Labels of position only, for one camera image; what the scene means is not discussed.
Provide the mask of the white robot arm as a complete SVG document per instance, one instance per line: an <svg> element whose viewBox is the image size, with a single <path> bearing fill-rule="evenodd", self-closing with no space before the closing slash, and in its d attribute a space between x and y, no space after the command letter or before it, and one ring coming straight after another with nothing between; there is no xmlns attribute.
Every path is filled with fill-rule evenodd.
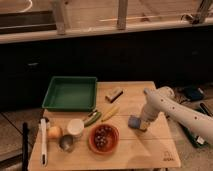
<svg viewBox="0 0 213 171"><path fill-rule="evenodd" d="M213 117L175 102L173 100L174 91L170 87L145 88L143 92L146 98L140 115L143 126L154 122L159 113L164 112L213 145Z"/></svg>

